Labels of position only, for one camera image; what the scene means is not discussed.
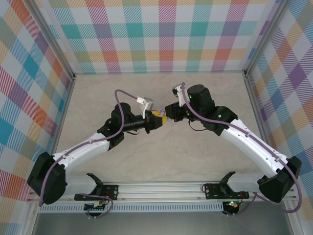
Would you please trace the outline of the aluminium side frame rail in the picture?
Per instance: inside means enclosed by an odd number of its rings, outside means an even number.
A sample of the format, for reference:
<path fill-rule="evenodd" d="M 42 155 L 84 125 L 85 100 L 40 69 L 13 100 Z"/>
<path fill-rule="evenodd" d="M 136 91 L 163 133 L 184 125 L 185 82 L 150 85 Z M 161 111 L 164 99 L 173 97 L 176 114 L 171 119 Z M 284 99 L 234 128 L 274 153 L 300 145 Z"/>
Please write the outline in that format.
<path fill-rule="evenodd" d="M 252 85 L 244 72 L 243 72 L 243 79 L 244 79 L 247 93 L 248 93 L 248 96 L 252 105 L 252 109 L 255 115 L 257 126 L 261 135 L 261 139 L 265 141 L 268 145 L 270 145 L 269 138 L 267 136 L 266 129 L 265 129 L 265 124 L 263 122 L 261 112 L 258 108 L 257 100 L 255 98 Z M 302 224 L 303 220 L 302 220 L 302 214 L 300 213 L 300 211 L 295 212 L 295 213 L 286 213 L 285 215 L 287 215 L 288 221 L 290 223 L 289 230 L 294 235 L 310 235 L 310 229 L 307 228 L 306 225 Z"/>

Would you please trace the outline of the aluminium frame post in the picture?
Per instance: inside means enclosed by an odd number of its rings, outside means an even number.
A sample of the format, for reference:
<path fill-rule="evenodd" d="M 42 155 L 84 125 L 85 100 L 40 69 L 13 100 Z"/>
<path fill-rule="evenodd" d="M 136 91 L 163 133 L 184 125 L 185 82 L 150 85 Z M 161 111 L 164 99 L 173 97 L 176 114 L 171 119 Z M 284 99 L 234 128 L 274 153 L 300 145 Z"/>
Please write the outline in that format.
<path fill-rule="evenodd" d="M 243 72 L 246 79 L 249 78 L 253 69 L 257 65 L 257 62 L 260 60 L 261 54 L 264 52 L 267 44 L 275 33 L 291 2 L 292 0 L 275 0 L 268 17 L 260 30 L 260 34 L 255 42 L 255 45 L 250 51 L 246 65 L 244 66 Z"/>
<path fill-rule="evenodd" d="M 53 52 L 55 53 L 57 59 L 59 59 L 62 68 L 66 71 L 66 74 L 71 78 L 71 80 L 75 80 L 75 73 L 70 67 L 66 57 L 64 56 L 60 46 L 57 43 L 48 23 L 44 19 L 42 13 L 40 12 L 39 7 L 35 3 L 35 0 L 23 0 L 31 15 L 34 17 L 36 23 L 38 24 L 42 34 L 46 38 L 48 44 L 51 46 Z"/>

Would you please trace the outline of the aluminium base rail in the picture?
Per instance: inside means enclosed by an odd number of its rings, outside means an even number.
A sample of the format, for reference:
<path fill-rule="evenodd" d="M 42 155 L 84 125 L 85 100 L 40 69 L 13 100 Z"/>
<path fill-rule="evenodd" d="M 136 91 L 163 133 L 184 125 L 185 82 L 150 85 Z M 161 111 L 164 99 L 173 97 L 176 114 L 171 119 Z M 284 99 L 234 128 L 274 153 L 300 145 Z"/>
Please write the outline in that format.
<path fill-rule="evenodd" d="M 233 192 L 228 196 L 219 190 L 218 182 L 100 182 L 90 177 L 72 179 L 67 186 L 46 186 L 43 202 L 47 205 L 61 201 L 92 201 L 105 196 L 115 202 L 187 202 L 196 200 L 250 200 L 252 192 Z"/>

